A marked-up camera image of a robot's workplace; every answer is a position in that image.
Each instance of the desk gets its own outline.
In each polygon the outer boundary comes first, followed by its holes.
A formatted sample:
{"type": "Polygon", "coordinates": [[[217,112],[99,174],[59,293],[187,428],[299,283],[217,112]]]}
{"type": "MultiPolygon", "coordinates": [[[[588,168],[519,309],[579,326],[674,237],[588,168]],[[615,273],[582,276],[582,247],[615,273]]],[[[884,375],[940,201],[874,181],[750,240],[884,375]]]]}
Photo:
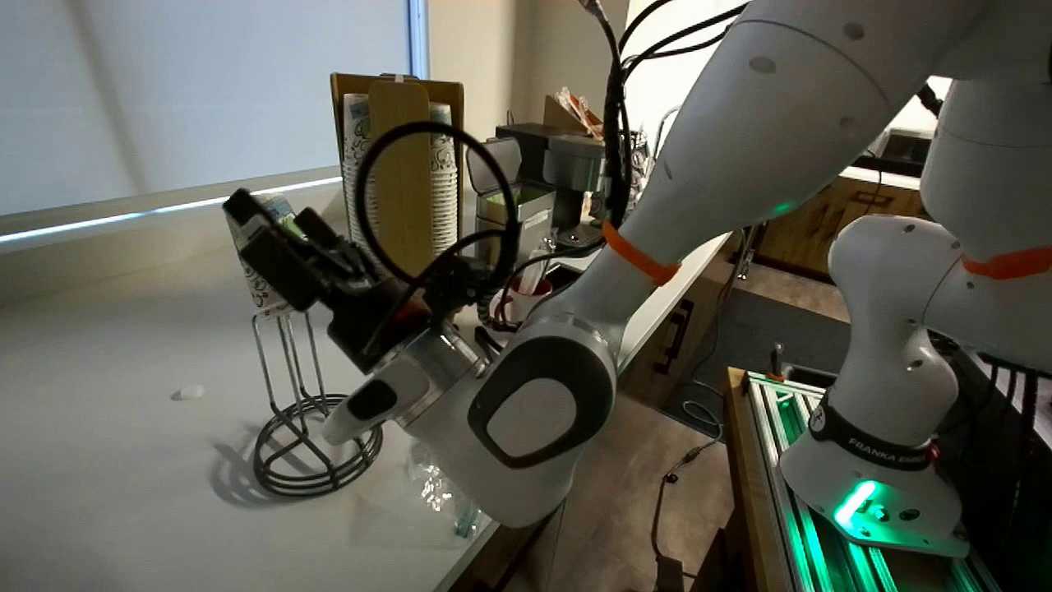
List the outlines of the desk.
{"type": "MultiPolygon", "coordinates": [[[[684,273],[644,306],[631,352],[690,283],[684,273]]],[[[250,316],[230,250],[0,312],[0,589],[401,592],[464,566],[480,539],[454,539],[414,500],[411,441],[395,424],[348,490],[260,497],[247,447],[266,398],[250,316]],[[204,398],[174,401],[184,385],[204,398]]],[[[329,385],[355,391],[362,375],[319,345],[329,385]]]]}

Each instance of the black cable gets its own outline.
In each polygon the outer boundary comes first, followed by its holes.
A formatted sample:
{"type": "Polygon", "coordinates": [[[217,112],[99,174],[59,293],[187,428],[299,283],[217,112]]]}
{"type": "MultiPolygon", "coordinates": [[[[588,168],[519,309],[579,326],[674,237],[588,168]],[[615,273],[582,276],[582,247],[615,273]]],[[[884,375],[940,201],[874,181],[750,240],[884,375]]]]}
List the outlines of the black cable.
{"type": "MultiPolygon", "coordinates": [[[[536,263],[549,263],[549,260],[556,260],[556,257],[559,257],[559,253],[542,253],[542,257],[523,260],[523,263],[506,276],[506,283],[493,293],[493,296],[496,296],[496,306],[506,303],[506,293],[510,293],[513,283],[523,276],[523,270],[529,270],[529,266],[536,266],[536,263]]],[[[496,332],[516,332],[519,326],[510,326],[506,316],[503,316],[503,309],[500,309],[500,319],[493,319],[493,312],[490,312],[493,296],[487,296],[487,299],[477,306],[480,322],[490,326],[490,329],[496,329],[496,332]]]]}
{"type": "Polygon", "coordinates": [[[631,36],[638,33],[638,26],[644,26],[667,0],[654,0],[648,3],[625,30],[621,43],[618,43],[618,56],[625,53],[625,46],[631,43],[631,36]]]}
{"type": "Polygon", "coordinates": [[[371,428],[368,434],[355,437],[355,454],[348,454],[348,460],[332,464],[329,454],[319,451],[319,444],[312,444],[309,431],[306,431],[306,418],[319,411],[319,405],[329,411],[335,405],[342,405],[342,395],[312,395],[279,408],[256,434],[253,444],[253,477],[263,490],[276,493],[276,497],[322,497],[332,493],[352,480],[358,480],[371,460],[378,457],[381,444],[385,444],[385,431],[371,428]],[[306,464],[302,457],[289,457],[296,447],[309,451],[312,460],[319,460],[322,467],[306,474],[299,464],[306,464]]]}
{"type": "Polygon", "coordinates": [[[677,474],[677,470],[687,467],[687,464],[694,464],[694,460],[697,460],[704,451],[710,451],[713,444],[717,444],[717,437],[690,447],[690,451],[677,460],[677,467],[664,470],[661,480],[658,480],[658,503],[654,503],[654,513],[651,513],[651,553],[654,553],[654,559],[658,559],[658,579],[661,579],[661,562],[667,562],[667,556],[661,553],[664,490],[674,487],[674,483],[681,483],[681,474],[677,474]]]}
{"type": "Polygon", "coordinates": [[[1032,483],[1032,457],[1036,457],[1036,414],[1039,414],[1039,378],[1042,372],[1032,368],[1019,368],[1022,372],[1022,424],[1019,424],[1019,467],[1016,467],[1016,483],[1013,483],[1013,510],[1009,510],[1009,523],[1019,520],[1019,503],[1022,503],[1022,490],[1029,490],[1032,483]]]}
{"type": "Polygon", "coordinates": [[[940,118],[944,102],[940,102],[940,95],[937,95],[930,86],[924,86],[924,89],[917,92],[917,99],[921,99],[921,105],[924,105],[934,118],[940,118]]]}
{"type": "Polygon", "coordinates": [[[973,401],[953,424],[940,428],[937,431],[940,437],[957,434],[960,428],[973,424],[983,408],[990,408],[990,401],[996,398],[999,372],[1003,372],[1003,365],[990,362],[986,395],[980,401],[973,401]]]}
{"type": "Polygon", "coordinates": [[[654,155],[661,155],[661,145],[664,145],[664,138],[667,138],[667,122],[671,122],[674,115],[681,115],[681,109],[667,109],[667,112],[661,115],[658,132],[654,132],[654,155]]]}
{"type": "Polygon", "coordinates": [[[648,46],[644,53],[625,59],[625,79],[628,79],[641,62],[648,62],[648,59],[654,59],[661,49],[667,49],[671,43],[687,39],[687,36],[707,30],[707,26],[723,23],[723,20],[733,20],[733,16],[740,16],[743,10],[746,10],[746,3],[740,3],[740,7],[733,7],[733,10],[723,10],[723,13],[710,16],[710,20],[700,20],[700,23],[694,23],[694,26],[684,26],[684,30],[658,39],[658,43],[648,46]]]}
{"type": "Polygon", "coordinates": [[[473,326],[473,345],[480,345],[490,362],[503,355],[503,345],[487,326],[473,326]]]}
{"type": "Polygon", "coordinates": [[[598,0],[585,0],[582,7],[598,20],[608,53],[618,53],[618,36],[615,36],[615,26],[605,16],[602,3],[598,0]]]}
{"type": "MultiPolygon", "coordinates": [[[[720,326],[723,326],[723,306],[730,303],[733,289],[736,289],[736,280],[743,276],[743,266],[746,266],[746,257],[736,257],[733,270],[727,273],[727,280],[720,283],[717,289],[717,303],[713,303],[713,326],[707,329],[707,342],[700,349],[700,355],[690,358],[694,368],[704,368],[710,362],[710,355],[720,352],[720,326]]],[[[710,395],[723,395],[720,388],[713,388],[710,382],[704,378],[690,378],[690,385],[710,391],[710,395]]],[[[723,421],[704,408],[704,401],[694,401],[694,398],[684,398],[681,401],[681,411],[697,421],[700,428],[710,428],[717,441],[723,441],[723,421]]]]}
{"type": "Polygon", "coordinates": [[[467,250],[470,243],[480,243],[487,237],[503,237],[503,230],[480,230],[470,237],[460,237],[457,243],[450,243],[444,253],[437,253],[421,276],[411,276],[408,286],[401,289],[398,303],[385,312],[385,319],[375,326],[375,332],[365,339],[362,352],[371,352],[378,345],[378,339],[385,335],[385,326],[391,326],[391,319],[414,299],[418,289],[427,286],[427,280],[447,266],[460,250],[467,250]]]}
{"type": "Polygon", "coordinates": [[[674,49],[654,53],[654,56],[648,56],[648,62],[651,62],[651,59],[671,59],[671,56],[687,56],[687,53],[710,49],[710,46],[717,46],[723,36],[727,36],[727,30],[723,30],[720,36],[704,39],[704,43],[694,43],[694,46],[674,46],[674,49]]]}
{"type": "Polygon", "coordinates": [[[503,197],[503,207],[506,207],[506,220],[503,220],[503,240],[500,240],[500,257],[496,257],[496,266],[493,273],[480,283],[480,289],[496,289],[503,283],[503,276],[513,270],[516,263],[516,253],[519,253],[519,207],[516,207],[516,197],[513,197],[513,187],[506,181],[506,174],[500,171],[496,158],[487,151],[483,141],[477,141],[473,135],[467,135],[464,128],[457,125],[444,125],[444,122],[408,122],[408,125],[395,125],[391,132],[385,132],[378,141],[368,145],[368,151],[362,155],[358,161],[358,174],[355,174],[355,217],[358,217],[358,230],[362,230],[362,240],[368,243],[371,257],[398,280],[404,283],[418,283],[418,276],[411,276],[408,270],[401,270],[388,250],[381,247],[381,240],[375,237],[371,230],[371,220],[368,220],[368,171],[375,168],[375,161],[401,138],[408,135],[450,135],[454,141],[467,145],[496,178],[496,187],[500,187],[500,197],[503,197]]]}
{"type": "Polygon", "coordinates": [[[664,59],[664,56],[684,56],[684,53],[697,53],[704,46],[713,46],[723,39],[723,33],[717,39],[697,43],[697,46],[681,46],[681,49],[667,49],[671,43],[694,36],[707,26],[717,26],[723,20],[733,20],[746,10],[746,3],[723,10],[710,20],[700,20],[694,26],[684,26],[664,39],[658,39],[654,46],[648,46],[644,53],[631,56],[621,62],[621,49],[628,46],[628,36],[664,3],[651,3],[644,13],[638,13],[634,23],[628,23],[618,53],[611,56],[611,72],[608,72],[608,86],[605,86],[605,158],[608,158],[608,220],[611,227],[621,227],[625,210],[628,210],[628,197],[631,197],[631,128],[628,128],[628,105],[625,105],[625,82],[631,79],[631,72],[648,62],[648,59],[664,59]]]}

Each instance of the wire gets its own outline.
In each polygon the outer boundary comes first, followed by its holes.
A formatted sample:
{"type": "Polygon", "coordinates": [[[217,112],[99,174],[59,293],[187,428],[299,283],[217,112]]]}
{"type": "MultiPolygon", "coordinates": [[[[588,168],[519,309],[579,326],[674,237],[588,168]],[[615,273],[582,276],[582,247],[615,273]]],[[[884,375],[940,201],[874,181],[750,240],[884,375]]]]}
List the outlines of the wire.
{"type": "MultiPolygon", "coordinates": [[[[598,500],[598,513],[595,516],[615,516],[615,500],[625,500],[625,490],[631,490],[631,477],[641,470],[638,464],[644,460],[648,451],[654,451],[661,444],[658,437],[658,428],[644,431],[644,434],[634,434],[634,447],[628,451],[628,457],[615,467],[615,474],[608,474],[608,497],[598,500]]],[[[575,503],[575,490],[562,500],[559,513],[569,513],[569,506],[575,503]]],[[[595,553],[602,543],[598,539],[608,539],[608,530],[618,526],[618,520],[598,520],[592,523],[588,530],[592,533],[582,533],[582,526],[575,530],[579,543],[572,546],[572,553],[562,553],[562,533],[565,533],[565,520],[559,516],[559,523],[549,523],[552,530],[552,553],[549,553],[549,566],[546,569],[546,585],[542,592],[552,589],[552,579],[562,576],[559,572],[559,559],[562,562],[582,562],[582,553],[595,553]]]]}
{"type": "Polygon", "coordinates": [[[618,36],[615,36],[615,26],[605,16],[602,3],[598,0],[582,0],[582,7],[598,20],[608,53],[618,56],[618,36]]]}
{"type": "MultiPolygon", "coordinates": [[[[608,20],[602,16],[602,10],[592,10],[595,3],[585,3],[588,13],[595,13],[595,20],[602,23],[605,36],[608,36],[608,20]]],[[[671,43],[684,39],[684,36],[694,36],[707,26],[717,26],[736,13],[746,10],[746,3],[733,7],[733,10],[723,10],[710,20],[700,20],[694,26],[684,26],[664,39],[658,39],[654,46],[648,46],[644,53],[631,56],[631,59],[621,59],[628,39],[641,30],[644,20],[651,20],[661,7],[667,7],[667,0],[654,0],[651,7],[644,7],[625,30],[625,36],[615,43],[611,49],[611,69],[608,69],[608,86],[605,86],[605,112],[602,112],[602,141],[605,141],[605,161],[608,161],[608,224],[611,227],[621,227],[625,220],[625,210],[628,210],[628,197],[631,197],[631,125],[628,125],[628,105],[625,105],[625,82],[631,79],[631,72],[648,62],[648,59],[667,59],[667,56],[684,56],[684,53],[697,53],[704,46],[713,46],[723,39],[713,36],[707,43],[694,43],[694,46],[677,46],[677,49],[667,49],[671,43]]]]}
{"type": "Polygon", "coordinates": [[[667,49],[671,43],[687,39],[687,36],[694,36],[694,33],[700,33],[700,30],[710,30],[710,26],[717,26],[717,23],[723,23],[723,20],[733,20],[733,16],[740,16],[743,10],[746,10],[746,3],[740,3],[740,7],[733,7],[733,10],[723,10],[723,13],[717,13],[717,16],[707,16],[707,20],[694,23],[694,26],[684,26],[684,30],[658,39],[654,46],[648,46],[644,53],[638,53],[638,56],[631,56],[631,59],[625,62],[625,79],[628,79],[641,62],[658,59],[661,49],[667,49]]]}
{"type": "Polygon", "coordinates": [[[658,566],[661,566],[661,559],[667,559],[667,556],[661,553],[664,490],[681,480],[681,477],[677,477],[681,467],[694,464],[694,460],[697,460],[704,451],[710,451],[713,444],[717,444],[717,437],[690,447],[690,451],[687,451],[671,470],[664,470],[664,477],[658,480],[658,503],[654,503],[654,513],[651,513],[651,549],[654,549],[654,562],[658,562],[658,566]]]}
{"type": "Polygon", "coordinates": [[[1003,365],[993,362],[993,365],[990,365],[990,378],[986,378],[986,395],[983,395],[980,401],[973,401],[973,405],[963,411],[963,418],[957,418],[953,424],[940,428],[940,431],[937,431],[940,437],[947,437],[947,434],[973,424],[973,421],[980,418],[980,411],[990,408],[990,401],[996,398],[996,378],[999,378],[999,372],[1003,372],[1003,365]]]}
{"type": "Polygon", "coordinates": [[[503,352],[503,345],[490,335],[487,326],[473,326],[473,342],[483,349],[490,362],[503,352]]]}
{"type": "Polygon", "coordinates": [[[648,3],[625,30],[621,43],[618,43],[618,56],[625,53],[625,46],[631,43],[631,36],[638,33],[641,23],[648,23],[667,0],[654,0],[648,3]]]}
{"type": "MultiPolygon", "coordinates": [[[[723,326],[723,306],[730,303],[730,293],[736,289],[736,280],[743,276],[743,266],[746,266],[746,257],[736,257],[733,270],[727,273],[727,280],[720,283],[720,293],[717,293],[717,303],[713,303],[713,326],[707,329],[707,349],[700,349],[700,355],[690,358],[694,368],[704,368],[717,352],[720,352],[720,326],[723,326]]],[[[690,378],[690,385],[723,398],[720,388],[713,388],[710,382],[704,378],[690,378]]],[[[694,398],[684,398],[681,401],[681,411],[697,421],[697,428],[707,428],[713,431],[717,441],[723,441],[723,421],[704,405],[704,401],[694,401],[694,398]]]]}
{"type": "Polygon", "coordinates": [[[418,289],[427,286],[431,276],[437,276],[437,270],[444,270],[447,263],[457,260],[460,250],[467,250],[470,243],[480,243],[480,240],[500,240],[500,253],[496,253],[496,266],[490,270],[487,280],[480,280],[473,286],[477,296],[487,296],[493,289],[500,289],[506,283],[506,276],[513,273],[516,266],[516,253],[519,253],[519,207],[516,207],[516,197],[513,197],[513,187],[503,174],[503,168],[496,164],[496,158],[487,151],[483,141],[477,141],[473,135],[467,135],[464,128],[457,125],[444,125],[444,122],[408,122],[408,125],[395,125],[391,132],[385,132],[375,145],[368,145],[368,151],[362,155],[362,164],[358,164],[358,174],[355,174],[355,217],[358,217],[358,230],[362,230],[362,240],[365,247],[371,250],[371,257],[404,283],[401,289],[401,299],[385,312],[385,319],[375,326],[375,332],[365,339],[365,352],[371,352],[385,329],[391,326],[391,319],[398,319],[398,312],[404,312],[404,306],[414,299],[418,289]],[[454,141],[464,141],[493,174],[496,187],[500,187],[500,197],[503,197],[503,210],[506,210],[506,220],[503,220],[503,230],[477,230],[470,237],[460,237],[457,243],[450,243],[447,250],[441,250],[427,266],[424,273],[411,276],[408,270],[401,270],[388,250],[381,247],[381,240],[375,237],[371,230],[371,220],[368,220],[368,171],[375,168],[375,161],[401,138],[408,135],[450,135],[454,141]]]}
{"type": "Polygon", "coordinates": [[[924,89],[917,92],[917,99],[921,99],[921,105],[924,105],[934,118],[940,118],[944,99],[940,99],[930,86],[924,86],[924,89]]]}
{"type": "Polygon", "coordinates": [[[681,109],[674,105],[674,109],[667,109],[667,112],[661,115],[658,132],[654,132],[654,155],[661,151],[664,135],[667,135],[667,122],[671,122],[677,112],[681,112],[681,109]]]}
{"type": "MultiPolygon", "coordinates": [[[[378,141],[368,145],[368,151],[362,155],[362,164],[358,164],[358,174],[355,174],[355,217],[358,217],[358,230],[362,230],[362,240],[368,243],[371,257],[391,273],[398,276],[401,283],[421,283],[421,276],[411,276],[408,270],[401,270],[388,250],[381,247],[381,240],[375,237],[371,230],[371,220],[368,220],[368,171],[375,168],[375,161],[401,138],[408,135],[450,135],[454,141],[464,141],[490,171],[493,171],[493,181],[500,187],[500,197],[506,204],[506,220],[503,220],[503,240],[500,240],[500,257],[496,257],[496,266],[493,273],[480,283],[480,289],[496,289],[503,283],[503,276],[513,270],[516,263],[516,253],[519,253],[519,207],[516,207],[516,197],[513,197],[513,187],[506,181],[506,174],[500,171],[496,158],[487,151],[483,141],[477,141],[473,135],[467,135],[464,128],[457,125],[444,125],[444,122],[408,122],[408,125],[395,125],[391,132],[385,132],[378,141]]],[[[464,250],[467,247],[464,240],[457,240],[454,247],[447,247],[437,260],[444,260],[450,250],[464,250]]]]}
{"type": "Polygon", "coordinates": [[[536,266],[536,263],[552,263],[556,257],[559,257],[559,253],[542,253],[542,257],[523,260],[523,263],[506,276],[506,283],[493,293],[500,316],[493,319],[493,312],[490,312],[493,296],[487,296],[487,299],[477,306],[480,322],[490,326],[490,329],[496,329],[496,332],[516,332],[523,322],[513,326],[513,322],[506,319],[510,289],[516,286],[516,280],[523,276],[523,270],[529,270],[529,266],[536,266]]]}
{"type": "Polygon", "coordinates": [[[654,53],[648,59],[671,59],[671,56],[687,56],[687,53],[700,53],[700,49],[710,49],[717,46],[720,39],[727,36],[727,30],[713,39],[704,39],[704,43],[694,43],[694,46],[674,46],[674,49],[664,49],[664,53],[654,53]]]}

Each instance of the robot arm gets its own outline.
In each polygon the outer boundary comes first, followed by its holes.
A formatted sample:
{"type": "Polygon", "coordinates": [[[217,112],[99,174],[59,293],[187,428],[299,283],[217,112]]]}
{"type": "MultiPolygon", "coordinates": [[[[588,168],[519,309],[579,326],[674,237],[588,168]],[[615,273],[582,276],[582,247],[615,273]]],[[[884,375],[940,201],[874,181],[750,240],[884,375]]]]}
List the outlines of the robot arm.
{"type": "MultiPolygon", "coordinates": [[[[980,0],[756,0],[690,89],[621,240],[677,263],[832,181],[924,86],[980,0]]],[[[526,526],[569,493],[618,388],[618,342],[654,280],[605,250],[493,362],[427,329],[378,365],[332,437],[398,418],[493,520],[526,526]]]]}

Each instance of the cardboard box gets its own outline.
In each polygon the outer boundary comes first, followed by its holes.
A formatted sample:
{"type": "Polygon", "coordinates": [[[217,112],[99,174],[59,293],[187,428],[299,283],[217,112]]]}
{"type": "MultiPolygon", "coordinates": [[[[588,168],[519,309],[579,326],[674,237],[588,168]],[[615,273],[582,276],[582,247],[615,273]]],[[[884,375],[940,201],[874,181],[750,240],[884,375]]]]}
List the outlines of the cardboard box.
{"type": "MultiPolygon", "coordinates": [[[[464,86],[457,82],[335,72],[329,76],[329,89],[348,197],[355,191],[358,158],[385,132],[404,122],[427,122],[437,109],[450,125],[464,128],[464,86]],[[368,128],[355,128],[358,122],[348,118],[348,95],[365,99],[368,128]]],[[[447,243],[464,234],[464,155],[454,141],[434,135],[401,138],[378,158],[368,181],[371,227],[391,260],[408,273],[421,273],[447,243]]]]}
{"type": "Polygon", "coordinates": [[[756,260],[802,276],[828,280],[828,247],[842,227],[865,214],[924,217],[921,194],[838,178],[805,207],[766,224],[756,260]]]}
{"type": "Polygon", "coordinates": [[[585,99],[572,92],[546,95],[542,125],[559,128],[565,135],[602,138],[602,118],[585,105],[585,99]]]}

